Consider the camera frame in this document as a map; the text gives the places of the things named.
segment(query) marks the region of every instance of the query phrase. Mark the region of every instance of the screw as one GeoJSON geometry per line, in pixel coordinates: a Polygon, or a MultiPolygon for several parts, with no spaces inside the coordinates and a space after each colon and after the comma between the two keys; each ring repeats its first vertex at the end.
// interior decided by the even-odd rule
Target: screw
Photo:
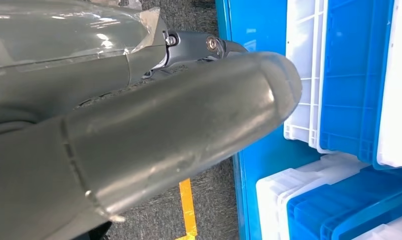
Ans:
{"type": "Polygon", "coordinates": [[[168,36],[165,38],[165,44],[167,44],[167,46],[172,46],[175,45],[177,43],[177,39],[173,36],[168,36]]]}
{"type": "Polygon", "coordinates": [[[217,39],[215,37],[207,37],[207,48],[210,52],[215,52],[217,50],[217,39]]]}

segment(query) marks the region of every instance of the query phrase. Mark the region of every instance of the yellow tape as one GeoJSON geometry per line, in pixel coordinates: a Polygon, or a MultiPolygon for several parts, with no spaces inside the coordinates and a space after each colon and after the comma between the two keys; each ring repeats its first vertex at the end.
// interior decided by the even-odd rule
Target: yellow tape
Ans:
{"type": "Polygon", "coordinates": [[[190,179],[186,179],[179,183],[180,198],[182,200],[183,219],[185,221],[186,236],[180,237],[176,240],[195,240],[198,235],[196,229],[195,210],[193,208],[192,188],[190,186],[190,179]]]}

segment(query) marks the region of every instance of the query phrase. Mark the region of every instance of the plastic film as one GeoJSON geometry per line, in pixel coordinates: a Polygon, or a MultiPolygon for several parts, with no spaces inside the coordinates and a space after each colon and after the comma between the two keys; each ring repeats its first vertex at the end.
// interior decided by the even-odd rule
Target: plastic film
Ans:
{"type": "Polygon", "coordinates": [[[0,75],[129,55],[153,43],[159,8],[67,0],[0,1],[0,75]]]}

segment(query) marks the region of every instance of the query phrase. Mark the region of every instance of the plastic storage bin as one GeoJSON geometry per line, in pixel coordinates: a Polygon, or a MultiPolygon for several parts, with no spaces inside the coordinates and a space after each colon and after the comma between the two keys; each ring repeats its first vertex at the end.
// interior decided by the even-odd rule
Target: plastic storage bin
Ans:
{"type": "Polygon", "coordinates": [[[395,2],[392,17],[377,162],[402,167],[402,0],[395,2]]]}
{"type": "Polygon", "coordinates": [[[328,1],[319,144],[375,167],[393,3],[328,1]]]}
{"type": "Polygon", "coordinates": [[[402,216],[402,169],[363,168],[292,198],[287,211],[291,240],[351,240],[402,216]]]}
{"type": "Polygon", "coordinates": [[[353,155],[328,154],[297,169],[289,168],[256,184],[263,240],[289,240],[288,201],[324,184],[346,179],[366,167],[353,155]]]}
{"type": "Polygon", "coordinates": [[[298,107],[284,122],[284,137],[304,141],[320,153],[329,152],[322,150],[317,141],[319,86],[323,79],[322,36],[326,35],[324,6],[327,0],[289,0],[286,19],[286,57],[298,69],[303,92],[298,107]]]}
{"type": "Polygon", "coordinates": [[[402,217],[377,226],[353,240],[402,240],[402,217]]]}

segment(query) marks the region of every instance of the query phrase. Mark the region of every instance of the white plastic crate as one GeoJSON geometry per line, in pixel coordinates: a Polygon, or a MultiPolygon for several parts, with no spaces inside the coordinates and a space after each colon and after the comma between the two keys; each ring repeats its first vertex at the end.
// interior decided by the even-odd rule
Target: white plastic crate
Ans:
{"type": "Polygon", "coordinates": [[[392,15],[377,162],[402,167],[402,0],[392,15]]]}
{"type": "Polygon", "coordinates": [[[298,69],[302,95],[297,108],[284,122],[283,134],[286,139],[308,143],[320,153],[329,153],[318,144],[326,9],[327,0],[288,0],[286,20],[286,57],[298,69]]]}
{"type": "Polygon", "coordinates": [[[288,201],[324,184],[337,183],[367,164],[346,153],[322,156],[297,169],[289,168],[260,179],[256,184],[263,240],[289,240],[288,201]]]}
{"type": "Polygon", "coordinates": [[[402,240],[402,217],[377,226],[353,240],[402,240]]]}

